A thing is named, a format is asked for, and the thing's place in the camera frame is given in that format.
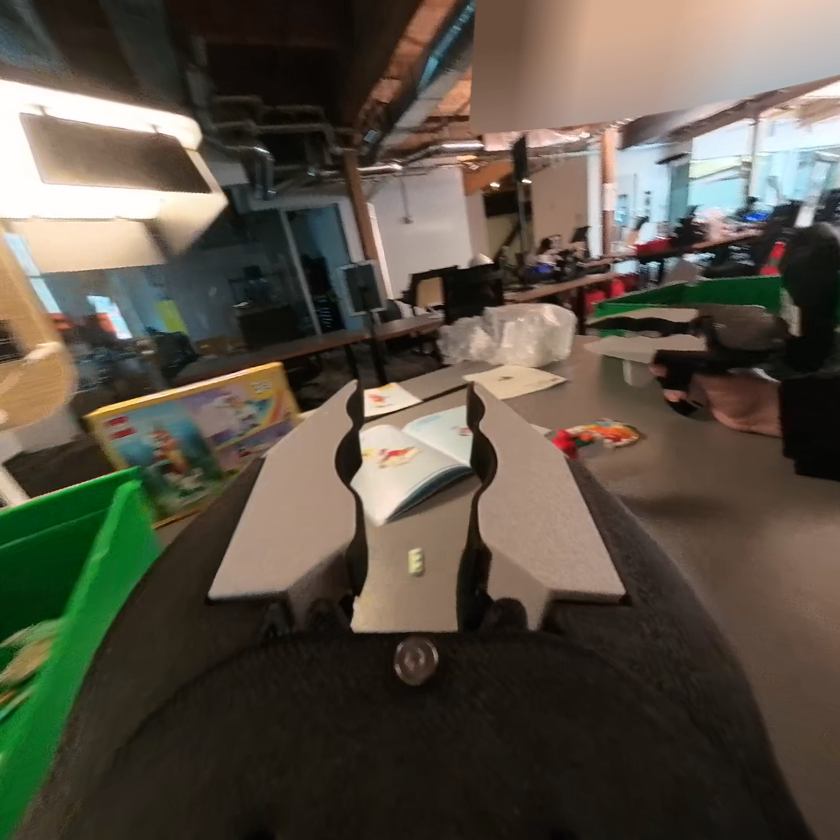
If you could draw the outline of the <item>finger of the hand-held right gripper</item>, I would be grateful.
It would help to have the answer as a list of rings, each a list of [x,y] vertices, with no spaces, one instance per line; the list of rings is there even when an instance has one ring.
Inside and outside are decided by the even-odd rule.
[[[647,386],[654,381],[649,368],[658,351],[704,351],[706,348],[705,340],[686,334],[658,338],[610,335],[588,342],[584,347],[596,356],[618,360],[624,382],[630,386]]]
[[[641,308],[591,318],[586,325],[605,333],[691,334],[699,320],[692,308]]]

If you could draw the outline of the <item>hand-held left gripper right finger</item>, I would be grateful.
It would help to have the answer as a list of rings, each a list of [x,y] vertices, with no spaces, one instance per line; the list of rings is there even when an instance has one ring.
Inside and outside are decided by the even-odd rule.
[[[520,605],[530,631],[556,602],[620,603],[625,585],[567,456],[482,385],[469,384],[465,407],[479,486],[458,567],[458,630],[476,630],[504,600]]]

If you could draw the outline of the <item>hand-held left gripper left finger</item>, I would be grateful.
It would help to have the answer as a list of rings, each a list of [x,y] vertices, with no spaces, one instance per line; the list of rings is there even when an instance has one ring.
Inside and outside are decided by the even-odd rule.
[[[293,626],[326,601],[352,616],[368,573],[362,467],[364,393],[336,392],[263,457],[207,593],[212,603],[279,602]]]

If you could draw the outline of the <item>red and white lego model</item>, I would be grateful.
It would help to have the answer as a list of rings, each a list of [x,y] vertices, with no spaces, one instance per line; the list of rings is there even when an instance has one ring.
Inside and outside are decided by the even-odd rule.
[[[551,439],[568,459],[590,457],[601,451],[634,446],[644,435],[634,426],[603,419],[594,423],[562,428]]]

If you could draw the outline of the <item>yellow lego box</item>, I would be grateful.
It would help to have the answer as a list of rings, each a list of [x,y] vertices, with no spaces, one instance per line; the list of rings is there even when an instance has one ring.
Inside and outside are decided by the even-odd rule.
[[[205,508],[300,420],[280,362],[104,406],[82,419],[115,469],[140,472],[157,526]]]

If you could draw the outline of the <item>person's right hand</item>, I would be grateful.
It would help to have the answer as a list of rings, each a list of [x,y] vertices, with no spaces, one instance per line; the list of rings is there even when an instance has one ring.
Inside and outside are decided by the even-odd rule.
[[[649,366],[667,404],[680,416],[706,421],[745,434],[782,438],[780,384],[743,374],[694,373],[682,390],[667,387],[671,376],[660,364]]]

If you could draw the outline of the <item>large green plastic bin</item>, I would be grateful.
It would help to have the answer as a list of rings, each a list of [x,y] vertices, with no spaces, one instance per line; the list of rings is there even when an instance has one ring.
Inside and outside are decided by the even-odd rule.
[[[598,303],[587,327],[599,329],[603,319],[621,317],[627,312],[652,308],[699,309],[711,305],[761,307],[777,316],[782,310],[780,276],[742,276],[699,278],[694,281],[651,287],[628,292]]]
[[[140,470],[1,514],[1,837],[46,778],[88,667],[161,553]]]

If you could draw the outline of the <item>clear plastic bags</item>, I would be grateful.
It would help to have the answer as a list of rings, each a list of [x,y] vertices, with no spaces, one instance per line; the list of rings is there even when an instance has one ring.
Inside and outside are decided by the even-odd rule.
[[[437,348],[446,364],[484,362],[541,368],[567,360],[578,319],[549,303],[515,303],[486,308],[438,332]]]

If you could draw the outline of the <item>open instruction booklet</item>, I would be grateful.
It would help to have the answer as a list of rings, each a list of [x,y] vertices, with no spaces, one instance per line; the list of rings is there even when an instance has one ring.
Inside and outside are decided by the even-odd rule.
[[[364,515],[381,527],[472,473],[466,405],[395,427],[360,432],[361,467],[351,481]]]

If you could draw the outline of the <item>white paper sheet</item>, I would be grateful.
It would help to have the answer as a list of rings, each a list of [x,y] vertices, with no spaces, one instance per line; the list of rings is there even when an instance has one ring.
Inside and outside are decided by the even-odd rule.
[[[565,377],[527,366],[504,364],[479,373],[465,374],[464,382],[479,385],[500,401],[542,392],[567,382]]]

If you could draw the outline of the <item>small closed booklet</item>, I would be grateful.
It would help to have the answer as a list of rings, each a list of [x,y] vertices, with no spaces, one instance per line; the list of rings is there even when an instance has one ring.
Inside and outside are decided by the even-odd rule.
[[[422,401],[397,383],[367,388],[363,390],[364,419],[398,413]]]

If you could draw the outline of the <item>tablet on stand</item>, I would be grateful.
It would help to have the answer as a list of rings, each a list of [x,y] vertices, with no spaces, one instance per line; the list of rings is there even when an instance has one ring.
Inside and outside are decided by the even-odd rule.
[[[388,298],[379,262],[365,259],[339,268],[344,297],[352,317],[362,319],[364,340],[367,342],[379,385],[387,385],[389,378],[377,330],[380,315],[387,310]]]

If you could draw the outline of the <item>hanging ceiling panel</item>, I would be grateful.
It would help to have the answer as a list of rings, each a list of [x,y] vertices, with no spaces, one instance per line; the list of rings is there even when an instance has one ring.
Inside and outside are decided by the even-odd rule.
[[[40,181],[159,193],[212,187],[177,138],[48,115],[19,116]]]

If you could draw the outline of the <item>wooden post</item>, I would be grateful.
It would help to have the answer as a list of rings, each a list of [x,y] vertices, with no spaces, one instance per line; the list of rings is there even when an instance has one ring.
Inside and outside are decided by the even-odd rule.
[[[605,129],[600,140],[600,175],[602,208],[602,255],[613,253],[616,208],[616,153],[619,130],[615,126]]]
[[[364,196],[358,155],[352,149],[342,152],[343,175],[365,259],[379,260],[371,214]]]

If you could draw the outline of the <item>silver ventilation duct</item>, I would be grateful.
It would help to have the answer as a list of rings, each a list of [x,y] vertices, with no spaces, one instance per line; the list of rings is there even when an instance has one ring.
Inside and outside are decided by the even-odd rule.
[[[205,116],[205,142],[239,158],[260,199],[340,175],[359,138],[320,106],[268,104],[256,94],[214,95]]]

